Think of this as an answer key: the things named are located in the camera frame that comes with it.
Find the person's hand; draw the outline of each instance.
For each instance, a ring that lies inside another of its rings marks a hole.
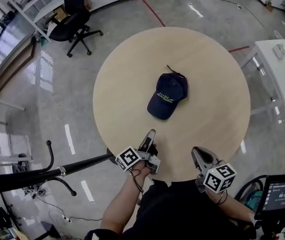
[[[137,177],[146,178],[147,175],[149,175],[152,172],[152,169],[146,165],[146,161],[141,160],[132,166],[131,171],[133,176],[139,175]]]

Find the cap brim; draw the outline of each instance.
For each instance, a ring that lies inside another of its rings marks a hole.
[[[167,120],[175,111],[177,104],[162,100],[155,92],[148,103],[147,111],[158,119]]]

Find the small white device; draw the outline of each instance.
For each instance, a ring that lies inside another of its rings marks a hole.
[[[282,43],[276,44],[272,49],[279,60],[282,60],[285,57],[285,49]]]

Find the table top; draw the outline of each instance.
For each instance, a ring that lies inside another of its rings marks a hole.
[[[260,51],[260,54],[266,61],[267,66],[269,67],[273,78],[278,85],[283,103],[285,105],[285,57],[283,59],[278,59],[273,51],[273,47],[278,44],[283,44],[283,48],[285,50],[285,39],[255,42],[257,49]]]
[[[168,120],[147,111],[167,66],[188,80],[188,97]],[[191,151],[195,146],[226,162],[236,152],[250,119],[250,94],[234,58],[208,36],[180,27],[153,28],[121,43],[103,63],[93,90],[98,131],[114,155],[138,148],[150,129],[160,169],[154,179],[192,180],[199,174]]]

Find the navy baseball cap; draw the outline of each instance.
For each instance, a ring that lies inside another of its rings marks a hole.
[[[178,102],[188,96],[187,78],[173,71],[162,74],[157,82],[156,92],[151,97],[147,111],[154,117],[166,120],[174,112]]]

